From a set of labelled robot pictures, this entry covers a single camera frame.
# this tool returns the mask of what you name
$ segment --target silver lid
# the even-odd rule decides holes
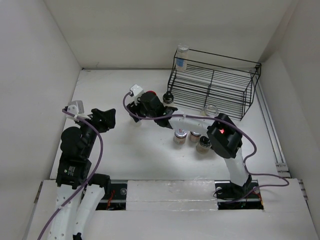
[[[194,131],[191,131],[190,133],[191,133],[193,136],[195,136],[195,137],[200,137],[200,136],[201,136],[200,133],[196,133],[196,132],[194,132]]]
[[[183,130],[183,129],[176,129],[174,131],[174,135],[177,137],[177,138],[180,138],[180,139],[183,139],[187,136],[187,131],[186,130]]]
[[[179,52],[186,53],[189,50],[189,46],[187,44],[179,43],[177,49]]]

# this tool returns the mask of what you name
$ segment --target bottle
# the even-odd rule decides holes
[[[184,144],[187,138],[187,131],[183,129],[177,129],[174,131],[173,141],[176,144]]]
[[[175,68],[177,71],[184,72],[187,69],[189,46],[185,44],[179,44],[176,49]]]
[[[209,152],[210,148],[211,148],[211,143],[209,138],[207,138],[206,136],[200,137],[200,140],[195,147],[195,149],[200,154],[206,154],[207,152]]]
[[[201,134],[200,133],[196,133],[194,131],[191,131],[190,134],[189,134],[189,139],[193,143],[197,143],[199,141],[200,137],[201,137]]]

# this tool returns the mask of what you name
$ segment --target cable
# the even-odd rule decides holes
[[[108,202],[107,202],[107,205],[106,205],[106,210],[109,209],[110,204],[111,204],[111,200],[114,198],[115,192],[116,192],[115,190],[112,190],[112,192],[111,192],[111,197],[109,198],[109,200],[108,200]]]
[[[66,115],[69,115],[71,117],[75,117],[74,114],[70,113],[70,112],[67,112],[66,110],[62,109],[62,112]],[[80,116],[77,116],[76,117],[79,121],[81,121],[82,123],[86,124],[88,127],[90,127],[95,133],[96,135],[98,136],[99,138],[99,141],[100,141],[100,154],[99,154],[99,157],[98,157],[98,160],[96,162],[96,165],[94,166],[93,168],[93,171],[92,173],[89,175],[89,177],[84,181],[83,184],[80,185],[80,187],[67,199],[65,200],[64,203],[61,204],[61,207],[64,207],[65,205],[67,205],[68,202],[70,202],[82,189],[84,189],[84,187],[87,185],[87,183],[90,181],[90,179],[94,176],[94,174],[96,173],[97,171],[97,168],[99,167],[99,164],[101,162],[101,159],[102,159],[102,154],[103,154],[103,151],[104,151],[104,142],[102,140],[102,137],[100,135],[100,133],[98,132],[98,130],[93,126],[91,125],[89,122],[87,122],[84,118],[80,117]],[[42,236],[44,235],[46,229],[48,228],[49,224],[52,222],[52,220],[55,218],[55,216],[60,212],[61,208],[58,208],[57,210],[55,210],[55,212],[51,215],[51,217],[49,218],[49,220],[46,222],[46,224],[44,225],[43,229],[41,230],[37,240],[41,240]]]
[[[257,145],[255,144],[255,142],[245,133],[243,132],[241,129],[239,129],[238,127],[236,127],[235,125],[232,125],[231,123],[221,120],[219,118],[215,118],[215,117],[210,117],[210,116],[191,116],[191,115],[184,115],[184,114],[172,114],[172,115],[165,115],[165,116],[158,116],[158,117],[141,117],[138,116],[134,113],[132,113],[126,106],[126,98],[131,94],[131,92],[128,92],[126,95],[124,95],[123,100],[122,100],[122,104],[124,109],[129,113],[130,116],[135,117],[139,120],[160,120],[160,119],[167,119],[167,118],[177,118],[177,117],[184,117],[184,118],[190,118],[190,119],[206,119],[206,120],[213,120],[213,121],[217,121],[219,123],[225,124],[231,128],[233,128],[234,130],[236,130],[238,133],[242,134],[243,136],[245,136],[246,139],[248,139],[248,141],[252,144],[253,146],[253,152],[250,153],[249,155],[245,156],[245,158],[243,159],[243,164],[244,164],[244,169],[245,171],[252,175],[252,176],[269,176],[269,177],[275,177],[278,179],[281,179],[283,181],[285,181],[285,184],[263,184],[260,186],[255,186],[253,189],[251,189],[246,195],[244,195],[241,198],[235,199],[235,200],[231,200],[231,201],[226,201],[225,203],[228,204],[232,204],[232,203],[236,203],[239,200],[242,200],[244,198],[246,198],[247,196],[249,196],[253,191],[255,191],[256,189],[260,189],[260,188],[265,188],[265,187],[286,187],[289,186],[289,181],[287,179],[285,179],[282,176],[279,175],[275,175],[275,174],[271,174],[271,173],[252,173],[248,170],[247,165],[246,165],[246,161],[248,160],[248,158],[252,157],[253,155],[256,154],[257,152]]]

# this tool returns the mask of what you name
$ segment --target black wire rack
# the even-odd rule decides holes
[[[219,57],[222,58],[219,62],[232,61],[233,65],[240,67],[196,61],[190,57],[192,52],[203,55],[200,59],[215,62]],[[185,71],[176,69],[176,60],[179,58],[177,52],[174,55],[167,90],[173,94],[175,104],[199,111],[214,105],[219,113],[241,120],[254,101],[262,64],[195,49],[190,49],[188,54],[188,59],[181,58],[187,61]]]

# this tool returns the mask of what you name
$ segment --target jar lid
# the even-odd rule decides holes
[[[165,94],[163,94],[162,100],[165,104],[171,104],[174,102],[174,96],[170,91],[167,91]]]
[[[208,147],[208,148],[211,147],[211,142],[210,142],[209,138],[207,138],[206,136],[200,137],[199,144],[202,147]]]
[[[187,52],[188,50],[189,50],[189,46],[188,45],[186,45],[186,44],[179,44],[178,45],[178,50],[180,51],[180,52]]]
[[[183,129],[176,129],[174,131],[174,135],[177,137],[177,138],[185,138],[187,136],[187,131],[186,130],[183,130]]]
[[[196,133],[196,132],[194,132],[194,131],[191,131],[190,133],[191,133],[193,136],[195,136],[195,137],[200,137],[200,136],[201,136],[200,133]]]

